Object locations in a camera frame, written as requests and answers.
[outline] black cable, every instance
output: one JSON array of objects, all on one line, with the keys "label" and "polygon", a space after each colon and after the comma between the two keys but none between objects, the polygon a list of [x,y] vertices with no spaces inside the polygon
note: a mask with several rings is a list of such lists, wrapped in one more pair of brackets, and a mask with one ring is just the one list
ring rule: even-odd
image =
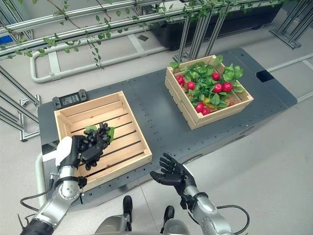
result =
[{"label": "black cable", "polygon": [[29,209],[31,209],[31,210],[37,212],[37,211],[38,211],[37,208],[32,207],[32,206],[26,204],[24,201],[25,201],[25,200],[28,200],[28,199],[33,199],[33,198],[36,198],[36,197],[40,197],[40,196],[42,196],[42,195],[47,194],[47,193],[52,189],[52,187],[53,187],[53,182],[54,182],[54,179],[53,179],[53,178],[50,179],[50,181],[49,181],[49,188],[48,188],[46,191],[44,191],[44,192],[42,192],[42,193],[39,193],[39,194],[36,194],[36,195],[33,195],[33,196],[29,196],[29,197],[22,198],[22,199],[20,200],[20,203],[22,204],[22,206],[24,206],[24,207],[26,207],[26,208],[29,208]]},{"label": "black cable", "polygon": [[242,211],[246,214],[246,225],[244,226],[243,229],[241,229],[241,230],[239,230],[238,232],[235,232],[235,233],[234,233],[234,235],[238,235],[238,234],[243,233],[243,232],[248,228],[249,223],[250,223],[250,216],[249,216],[248,212],[247,212],[245,209],[243,209],[242,207],[237,206],[237,205],[219,206],[219,207],[217,207],[217,209],[224,209],[224,208],[231,208],[231,207],[233,207],[233,208],[238,208],[238,209],[242,210]]}]

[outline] gray floor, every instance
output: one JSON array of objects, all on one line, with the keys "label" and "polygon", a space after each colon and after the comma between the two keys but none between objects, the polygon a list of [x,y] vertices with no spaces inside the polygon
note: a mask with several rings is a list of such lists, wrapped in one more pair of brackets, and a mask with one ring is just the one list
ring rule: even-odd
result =
[{"label": "gray floor", "polygon": [[[220,38],[212,53],[242,47],[261,65],[269,68],[313,52],[312,29],[299,40],[302,47],[295,50],[290,50],[268,32],[276,28],[284,17],[286,12],[282,10],[272,25]],[[112,57],[124,53],[116,49],[115,40],[108,41],[105,46]],[[92,60],[90,53],[82,52],[86,56],[60,53],[64,68]],[[80,88],[90,90],[162,69],[175,53],[165,51],[46,84],[31,81],[26,57],[1,61],[1,65],[30,92],[40,94],[43,102],[48,102],[54,96],[76,92]],[[313,71],[303,66],[300,62],[272,74],[296,97],[300,97],[313,90]],[[39,70],[41,74],[47,74],[48,65],[42,61]],[[16,100],[23,98],[3,79],[0,85]],[[249,211],[249,234],[312,234],[312,111],[311,97],[275,117],[253,134],[188,164],[199,188],[209,193],[216,205],[238,204]],[[19,200],[36,193],[34,162],[40,153],[40,138],[21,143],[17,131],[2,122],[0,133],[0,229],[1,234],[18,234],[21,228],[16,214],[26,216],[30,212],[19,205]],[[174,205],[176,218],[186,223],[191,234],[201,234],[198,226],[179,207],[180,198],[173,188],[148,181],[128,194],[134,201],[134,230],[159,231],[164,209],[167,205]],[[105,217],[121,213],[122,198],[117,197],[92,209],[68,213],[55,234],[92,234]],[[245,223],[245,217],[239,211],[225,210],[222,214],[230,221],[234,231]]]}]

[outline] black device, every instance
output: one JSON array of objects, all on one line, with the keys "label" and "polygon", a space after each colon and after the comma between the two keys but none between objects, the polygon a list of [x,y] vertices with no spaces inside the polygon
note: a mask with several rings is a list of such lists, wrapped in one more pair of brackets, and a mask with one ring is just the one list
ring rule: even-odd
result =
[{"label": "black device", "polygon": [[54,97],[52,102],[56,109],[63,109],[75,104],[83,103],[88,100],[86,91],[80,89],[78,92],[73,94],[68,94],[62,97]]}]

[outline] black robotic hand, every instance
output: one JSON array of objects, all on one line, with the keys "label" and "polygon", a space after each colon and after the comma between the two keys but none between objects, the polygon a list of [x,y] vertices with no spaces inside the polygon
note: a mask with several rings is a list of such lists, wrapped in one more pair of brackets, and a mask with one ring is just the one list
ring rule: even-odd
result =
[{"label": "black robotic hand", "polygon": [[177,162],[169,154],[163,153],[166,158],[160,158],[160,166],[163,167],[160,173],[151,171],[151,177],[162,185],[174,186],[179,196],[183,196],[184,189],[189,185],[196,185],[194,177],[183,164]]}]

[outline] aluminum rail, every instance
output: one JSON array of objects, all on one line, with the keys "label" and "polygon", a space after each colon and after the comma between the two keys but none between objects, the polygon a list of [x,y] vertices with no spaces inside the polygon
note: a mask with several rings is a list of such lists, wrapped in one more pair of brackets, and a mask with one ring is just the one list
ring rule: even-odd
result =
[{"label": "aluminum rail", "polygon": [[[238,5],[240,5],[240,4],[269,2],[269,1],[271,1],[271,0],[255,0],[255,1],[242,0],[242,1],[238,1],[238,4],[236,5],[236,7],[238,7]],[[215,5],[214,10],[217,10],[221,7],[223,7],[222,4],[217,4],[217,5]],[[201,5],[197,5],[194,7],[186,7],[185,11],[197,13],[201,10],[201,8],[202,8]],[[55,39],[55,41],[56,42],[61,42],[61,41],[67,42],[67,41],[71,41],[71,40],[78,40],[80,38],[84,38],[84,37],[86,37],[86,33],[88,33],[90,36],[93,36],[93,35],[97,35],[101,32],[104,32],[104,30],[105,30],[105,32],[112,32],[112,31],[117,31],[119,29],[137,26],[138,23],[143,23],[143,22],[155,23],[155,22],[162,21],[162,20],[164,20],[164,18],[167,18],[167,17],[179,17],[179,16],[181,16],[182,11],[183,11],[183,9],[172,10],[172,11],[166,11],[166,12],[162,12],[162,13],[153,13],[153,14],[149,14],[149,15],[139,16],[137,20],[124,19],[124,20],[114,21],[114,22],[110,23],[110,26],[111,26],[110,30],[105,30],[105,27],[106,27],[105,24],[101,24],[101,25],[97,24],[97,25],[88,26],[85,28],[75,29],[75,30],[71,30],[71,31],[67,31],[67,32],[63,32],[63,33],[58,34],[59,39]],[[22,52],[27,52],[27,51],[37,50],[37,49],[43,48],[43,47],[48,47],[48,46],[49,46],[49,44],[44,42],[44,38],[38,38],[38,39],[27,41],[27,42],[24,42],[24,43],[21,43],[18,45],[13,45],[13,46],[7,47],[3,50],[0,50],[0,57],[15,54],[16,50],[21,50]]]},{"label": "aluminum rail", "polygon": [[[131,7],[136,4],[151,5],[151,4],[161,3],[161,2],[162,2],[161,0],[138,0],[138,1],[126,0],[126,1],[115,2],[112,4],[103,4],[101,5],[102,7],[99,5],[99,6],[92,6],[92,7],[82,8],[82,9],[73,10],[73,11],[67,11],[65,12],[65,14],[68,16],[68,18],[73,19],[73,18],[80,17],[80,16],[103,12],[104,10],[112,11],[112,10],[116,10],[116,9],[120,9],[124,7]],[[14,32],[23,32],[27,29],[33,29],[35,27],[42,26],[43,24],[58,23],[64,20],[66,19],[64,15],[62,14],[49,15],[49,16],[35,18],[35,19],[28,20],[28,21],[20,22],[20,23],[7,25],[7,28]],[[9,32],[5,28],[0,27],[0,37],[6,36],[6,35],[10,35]]]}]

